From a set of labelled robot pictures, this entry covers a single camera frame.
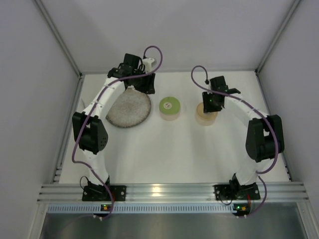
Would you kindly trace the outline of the beige round lid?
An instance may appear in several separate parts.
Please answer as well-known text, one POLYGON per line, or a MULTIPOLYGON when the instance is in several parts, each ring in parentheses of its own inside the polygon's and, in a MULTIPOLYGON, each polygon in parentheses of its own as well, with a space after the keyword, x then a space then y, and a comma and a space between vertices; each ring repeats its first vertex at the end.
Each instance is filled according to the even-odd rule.
POLYGON ((203 119, 212 119, 218 116, 218 112, 204 112, 204 106, 203 103, 199 103, 196 107, 196 113, 199 117, 203 119))

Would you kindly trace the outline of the green round lid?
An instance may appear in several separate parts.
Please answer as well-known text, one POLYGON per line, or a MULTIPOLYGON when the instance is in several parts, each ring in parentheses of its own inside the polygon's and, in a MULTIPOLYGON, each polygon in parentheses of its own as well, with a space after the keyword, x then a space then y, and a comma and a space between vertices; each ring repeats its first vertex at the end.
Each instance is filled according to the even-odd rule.
POLYGON ((180 101, 175 97, 165 97, 159 103, 159 111, 168 116, 176 115, 180 112, 180 101))

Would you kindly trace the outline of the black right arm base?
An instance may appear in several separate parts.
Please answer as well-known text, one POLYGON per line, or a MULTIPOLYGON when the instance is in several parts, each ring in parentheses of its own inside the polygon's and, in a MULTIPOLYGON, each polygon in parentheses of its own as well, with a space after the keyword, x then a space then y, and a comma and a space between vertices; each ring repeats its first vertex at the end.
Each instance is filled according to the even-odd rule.
POLYGON ((256 184, 240 184, 236 174, 226 184, 216 184, 213 186, 217 200, 260 200, 259 188, 256 184))

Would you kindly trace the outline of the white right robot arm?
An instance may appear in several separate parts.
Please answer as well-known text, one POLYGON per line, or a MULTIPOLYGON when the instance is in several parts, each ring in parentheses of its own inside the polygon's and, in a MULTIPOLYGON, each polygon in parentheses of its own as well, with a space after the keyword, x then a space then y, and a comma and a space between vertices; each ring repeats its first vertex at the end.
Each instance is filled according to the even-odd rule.
POLYGON ((278 115, 268 115, 242 98, 237 89, 202 93, 203 112, 231 111, 247 128, 246 159, 229 180, 229 188, 235 199, 260 199, 254 196, 258 190, 256 180, 276 165, 278 156, 285 149, 282 120, 278 115))

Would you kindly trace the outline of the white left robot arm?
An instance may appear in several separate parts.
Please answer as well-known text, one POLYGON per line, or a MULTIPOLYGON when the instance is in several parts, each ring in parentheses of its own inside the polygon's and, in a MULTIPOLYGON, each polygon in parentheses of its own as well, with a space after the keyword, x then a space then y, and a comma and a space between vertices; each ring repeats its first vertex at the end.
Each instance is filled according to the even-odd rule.
POLYGON ((83 201, 112 201, 110 176, 106 170, 104 149, 108 143, 108 133, 103 120, 117 98, 128 88, 141 93, 154 94, 155 72, 145 73, 113 68, 92 102, 81 112, 72 116, 75 145, 71 160, 89 170, 87 186, 83 189, 83 201))

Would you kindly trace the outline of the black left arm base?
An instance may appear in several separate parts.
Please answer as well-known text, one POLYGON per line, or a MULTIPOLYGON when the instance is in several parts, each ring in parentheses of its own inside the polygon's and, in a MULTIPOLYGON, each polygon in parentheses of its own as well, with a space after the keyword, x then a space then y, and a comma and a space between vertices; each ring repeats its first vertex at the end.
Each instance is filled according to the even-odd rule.
MULTIPOLYGON (((107 182, 107 186, 115 202, 124 202, 126 200, 127 187, 125 185, 110 185, 109 182, 107 182)), ((96 185, 88 181, 87 186, 85 186, 83 189, 82 201, 111 201, 111 197, 104 186, 96 185)))

